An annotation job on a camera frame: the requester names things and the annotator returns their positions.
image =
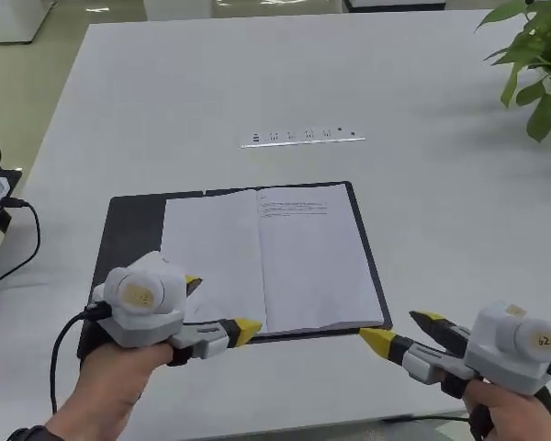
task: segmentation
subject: black notebook cover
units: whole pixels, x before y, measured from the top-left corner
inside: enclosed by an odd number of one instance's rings
[[[369,264],[369,270],[374,282],[379,305],[384,317],[383,323],[371,322],[344,322],[336,323],[318,329],[301,329],[293,332],[273,333],[257,335],[251,343],[261,343],[266,341],[280,341],[297,338],[321,337],[326,335],[357,334],[359,328],[366,326],[375,326],[376,328],[391,329],[392,322],[389,316],[388,305],[382,291],[381,282],[376,270],[374,257],[367,241],[365,227],[359,213],[357,199],[350,182],[327,182],[316,184],[298,184],[291,186],[271,186],[271,187],[330,187],[345,185],[347,194],[353,208],[355,222],[361,241],[364,246],[365,256]],[[248,188],[229,188],[221,190],[208,191],[187,191],[181,193],[165,193],[158,195],[142,196],[122,196],[110,199],[108,214],[102,234],[100,251],[96,261],[96,270],[92,280],[92,289],[107,278],[111,269],[117,266],[129,266],[139,258],[151,251],[159,251],[162,245],[163,218],[165,216],[165,202],[168,199],[177,198],[205,198],[208,196],[227,195],[237,191],[255,189],[261,190],[268,187],[248,187]],[[85,332],[83,330],[80,337],[81,352]]]

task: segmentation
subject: sleeve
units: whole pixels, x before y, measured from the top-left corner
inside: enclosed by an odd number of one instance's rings
[[[45,426],[35,425],[30,429],[18,429],[6,441],[64,441],[52,434]]]

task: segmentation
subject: floor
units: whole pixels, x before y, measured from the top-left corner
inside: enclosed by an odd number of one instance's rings
[[[33,165],[43,136],[49,127],[51,116],[57,105],[59,96],[65,85],[67,75],[73,64],[87,27],[92,23],[146,21],[145,5],[155,3],[161,5],[155,11],[157,15],[169,17],[163,2],[181,1],[191,6],[199,7],[198,0],[60,0],[51,10],[35,41],[30,45],[0,45],[0,143],[4,152],[3,166],[21,167],[25,175]],[[447,0],[448,9],[479,9],[491,8],[505,0]],[[316,6],[295,6],[292,13],[331,13],[339,5],[338,0],[310,0]],[[278,2],[260,2],[260,0],[215,0],[211,11],[197,9],[191,12],[183,11],[183,17],[188,14],[210,13],[214,17],[225,17],[228,14],[222,6],[226,3],[239,4],[235,15],[239,17],[253,15],[277,15],[279,7],[259,4],[276,4]],[[24,179],[18,187],[20,192]],[[300,432],[298,439],[380,439],[374,435],[374,425],[353,425]],[[410,429],[399,429],[384,432],[383,439],[411,439]],[[433,435],[422,435],[422,427],[417,427],[417,439],[456,439],[460,438],[466,428],[460,424],[431,427]],[[290,434],[270,435],[262,439],[290,439]]]

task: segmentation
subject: green plant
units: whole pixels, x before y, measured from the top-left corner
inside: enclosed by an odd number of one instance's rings
[[[507,20],[524,15],[523,30],[511,45],[495,51],[486,60],[499,56],[492,65],[512,64],[511,75],[500,100],[508,107],[518,87],[518,74],[522,69],[543,69],[542,78],[516,94],[516,104],[526,106],[539,100],[526,126],[529,136],[542,141],[551,131],[551,91],[545,82],[551,81],[551,0],[527,5],[524,0],[511,0],[491,11],[479,24]]]

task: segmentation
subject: open notebook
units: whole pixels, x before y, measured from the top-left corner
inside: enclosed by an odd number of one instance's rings
[[[204,280],[186,320],[244,317],[263,334],[383,324],[349,186],[167,199],[162,253]]]

